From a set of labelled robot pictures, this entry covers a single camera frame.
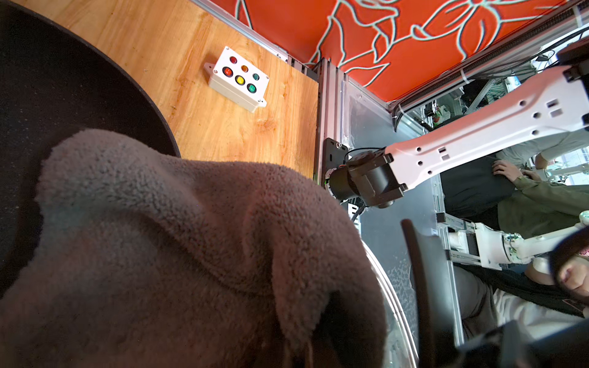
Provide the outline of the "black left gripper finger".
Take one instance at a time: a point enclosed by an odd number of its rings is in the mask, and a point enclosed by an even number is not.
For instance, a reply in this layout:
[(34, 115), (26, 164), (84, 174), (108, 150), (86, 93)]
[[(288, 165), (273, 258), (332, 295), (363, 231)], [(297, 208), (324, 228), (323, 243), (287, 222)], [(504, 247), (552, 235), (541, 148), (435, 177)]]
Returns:
[(460, 337), (452, 262), (437, 236), (420, 234), (409, 219), (401, 221), (414, 278), (418, 314), (419, 367), (454, 367)]

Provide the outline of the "glass lid with black knob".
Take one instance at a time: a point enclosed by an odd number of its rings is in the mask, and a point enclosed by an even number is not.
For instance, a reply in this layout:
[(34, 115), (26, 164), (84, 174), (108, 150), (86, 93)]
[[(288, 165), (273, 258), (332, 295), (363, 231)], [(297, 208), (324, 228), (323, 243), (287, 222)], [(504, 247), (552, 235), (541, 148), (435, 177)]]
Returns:
[(377, 257), (365, 242), (362, 243), (380, 286), (386, 310), (387, 338), (383, 367), (418, 367), (414, 337), (397, 293)]

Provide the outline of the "grey cleaning cloth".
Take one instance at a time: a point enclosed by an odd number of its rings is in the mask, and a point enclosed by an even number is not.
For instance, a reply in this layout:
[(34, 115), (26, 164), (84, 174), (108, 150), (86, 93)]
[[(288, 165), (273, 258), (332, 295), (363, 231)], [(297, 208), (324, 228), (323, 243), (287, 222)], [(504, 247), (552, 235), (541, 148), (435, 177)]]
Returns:
[(383, 295), (326, 190), (83, 130), (38, 165), (41, 228), (1, 298), (4, 367), (379, 367)]

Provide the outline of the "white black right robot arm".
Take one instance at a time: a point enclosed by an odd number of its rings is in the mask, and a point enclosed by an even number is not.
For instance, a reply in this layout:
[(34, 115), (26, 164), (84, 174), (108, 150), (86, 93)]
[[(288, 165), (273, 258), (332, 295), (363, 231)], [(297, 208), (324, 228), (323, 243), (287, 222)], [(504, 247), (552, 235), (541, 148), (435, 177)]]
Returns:
[(335, 199), (386, 208), (437, 174), (528, 140), (588, 128), (588, 40), (498, 101), (431, 133), (361, 153), (328, 170)]

